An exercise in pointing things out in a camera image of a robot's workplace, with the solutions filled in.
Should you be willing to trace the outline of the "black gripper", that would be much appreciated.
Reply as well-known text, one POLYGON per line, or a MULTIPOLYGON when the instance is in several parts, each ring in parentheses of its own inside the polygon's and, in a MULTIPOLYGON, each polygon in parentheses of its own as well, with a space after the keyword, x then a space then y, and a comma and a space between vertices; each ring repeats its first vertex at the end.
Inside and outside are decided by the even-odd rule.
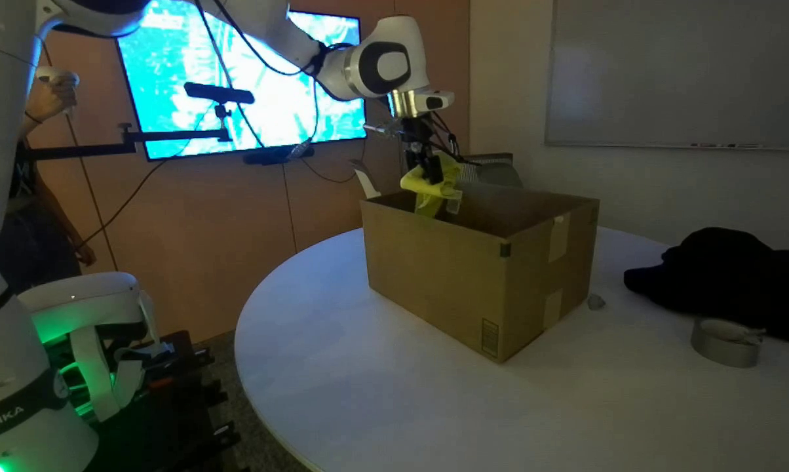
POLYGON ((422 175, 426 171, 430 183, 443 182, 443 161, 437 152, 426 154, 423 169, 423 152, 430 145, 430 116, 450 107, 454 100, 454 91, 437 90, 392 90, 388 95, 388 111, 400 125, 408 174, 422 175))

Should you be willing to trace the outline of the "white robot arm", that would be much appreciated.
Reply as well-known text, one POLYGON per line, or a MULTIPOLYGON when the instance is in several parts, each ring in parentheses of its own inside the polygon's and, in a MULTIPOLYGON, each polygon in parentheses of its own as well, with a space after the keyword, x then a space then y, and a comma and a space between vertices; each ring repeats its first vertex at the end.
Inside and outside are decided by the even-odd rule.
MULTIPOLYGON (((37 123, 25 111, 39 48, 58 26, 93 37, 130 35, 152 0, 0 0, 0 235, 25 212, 11 197, 17 142, 37 123)), ((388 96, 408 119, 450 103, 426 78, 422 31, 408 17, 385 17, 354 44, 321 44, 287 19, 287 0, 188 0, 265 41, 336 100, 388 96)), ((84 472, 96 433, 68 406, 30 315, 0 272, 0 466, 5 472, 84 472)))

